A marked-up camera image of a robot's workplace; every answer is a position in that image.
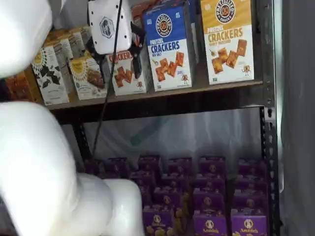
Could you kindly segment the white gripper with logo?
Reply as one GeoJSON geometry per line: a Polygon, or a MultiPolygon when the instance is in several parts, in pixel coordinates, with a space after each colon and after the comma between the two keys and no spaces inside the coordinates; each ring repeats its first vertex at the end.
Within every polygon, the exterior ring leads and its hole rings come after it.
{"type": "Polygon", "coordinates": [[[89,26],[93,43],[87,43],[86,49],[99,66],[102,86],[106,82],[103,75],[105,56],[115,51],[129,49],[132,55],[131,70],[138,79],[142,65],[140,53],[145,43],[146,33],[131,21],[131,7],[127,0],[90,0],[88,1],[89,26]]]}

